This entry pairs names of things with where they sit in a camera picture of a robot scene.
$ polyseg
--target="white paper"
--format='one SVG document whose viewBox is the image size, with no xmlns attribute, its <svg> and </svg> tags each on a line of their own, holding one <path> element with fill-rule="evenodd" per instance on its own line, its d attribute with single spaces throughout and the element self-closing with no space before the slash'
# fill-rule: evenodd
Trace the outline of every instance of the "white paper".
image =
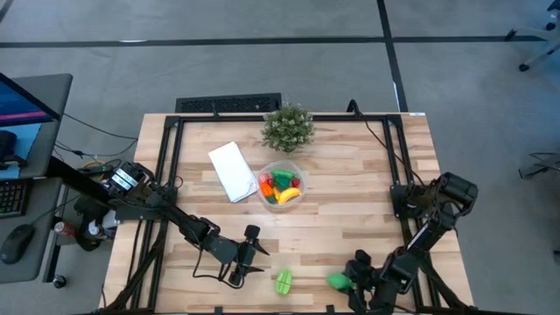
<svg viewBox="0 0 560 315">
<path fill-rule="evenodd" d="M 256 192 L 255 175 L 243 158 L 237 143 L 230 142 L 208 153 L 213 168 L 226 190 L 229 201 L 237 202 Z"/>
</svg>

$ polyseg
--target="potted plant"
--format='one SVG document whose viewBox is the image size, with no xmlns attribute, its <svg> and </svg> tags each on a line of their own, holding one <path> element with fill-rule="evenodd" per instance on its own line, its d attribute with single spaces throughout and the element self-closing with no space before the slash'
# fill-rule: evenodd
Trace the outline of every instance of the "potted plant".
<svg viewBox="0 0 560 315">
<path fill-rule="evenodd" d="M 300 104 L 285 102 L 278 111 L 267 114 L 264 121 L 262 145 L 276 151 L 292 153 L 310 144 L 315 135 L 313 115 Z"/>
</svg>

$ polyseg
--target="gray concrete floor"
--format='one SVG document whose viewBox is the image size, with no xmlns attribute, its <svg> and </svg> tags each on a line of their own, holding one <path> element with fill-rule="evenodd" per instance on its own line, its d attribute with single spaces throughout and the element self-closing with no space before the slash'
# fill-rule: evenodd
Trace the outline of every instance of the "gray concrete floor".
<svg viewBox="0 0 560 315">
<path fill-rule="evenodd" d="M 550 0 L 386 2 L 394 36 L 504 35 L 549 22 Z M 0 42 L 381 35 L 375 1 L 366 0 L 15 0 L 0 23 Z M 458 230 L 483 309 L 560 309 L 560 267 L 551 254 L 560 249 L 559 177 L 517 175 L 530 152 L 560 149 L 558 57 L 517 71 L 539 45 L 395 45 L 409 110 L 427 113 L 442 171 L 479 185 L 475 210 Z M 316 111 L 342 110 L 351 98 L 364 111 L 397 111 L 384 44 L 2 48 L 0 70 L 11 77 L 73 74 L 67 112 L 131 136 L 144 113 L 172 112 L 178 97 L 280 92 Z M 98 153 L 127 145 L 69 120 L 59 140 Z M 131 159 L 132 150 L 122 158 Z M 70 284 L 0 285 L 0 313 L 95 309 L 109 255 L 110 246 L 63 248 L 58 272 Z"/>
</svg>

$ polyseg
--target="black keyboard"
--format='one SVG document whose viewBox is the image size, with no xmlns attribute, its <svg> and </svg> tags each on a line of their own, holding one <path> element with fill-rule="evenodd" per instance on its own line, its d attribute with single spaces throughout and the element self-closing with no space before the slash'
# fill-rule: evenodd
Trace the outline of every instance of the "black keyboard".
<svg viewBox="0 0 560 315">
<path fill-rule="evenodd" d="M 247 94 L 177 99 L 176 113 L 269 113 L 280 109 L 282 95 Z"/>
<path fill-rule="evenodd" d="M 0 219 L 25 214 L 32 179 L 0 181 Z"/>
</svg>

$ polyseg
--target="clear plastic bowl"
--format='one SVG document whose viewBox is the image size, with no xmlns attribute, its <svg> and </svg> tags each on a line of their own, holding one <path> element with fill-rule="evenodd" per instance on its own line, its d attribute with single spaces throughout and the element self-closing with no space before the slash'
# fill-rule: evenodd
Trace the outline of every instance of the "clear plastic bowl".
<svg viewBox="0 0 560 315">
<path fill-rule="evenodd" d="M 296 198 L 290 199 L 288 202 L 286 202 L 283 205 L 278 205 L 278 204 L 271 204 L 269 203 L 266 198 L 264 198 L 263 196 L 263 192 L 261 192 L 261 189 L 259 187 L 258 194 L 261 197 L 262 202 L 264 202 L 265 205 L 267 205 L 268 207 L 273 207 L 276 209 L 282 209 L 282 208 L 286 208 L 286 207 L 290 207 L 293 206 L 295 204 L 297 204 L 304 196 L 305 196 L 305 178 L 304 178 L 304 174 L 301 172 L 301 170 L 291 161 L 288 160 L 284 160 L 284 161 L 278 161 L 278 162 L 274 162 L 274 163 L 270 163 L 266 166 L 264 166 L 263 169 L 261 169 L 258 174 L 256 175 L 256 180 L 258 181 L 259 178 L 261 177 L 262 174 L 264 173 L 268 173 L 271 177 L 272 177 L 272 171 L 274 170 L 286 170 L 286 171 L 292 171 L 296 174 L 296 177 L 299 179 L 299 190 L 301 191 L 301 195 L 297 196 Z"/>
</svg>

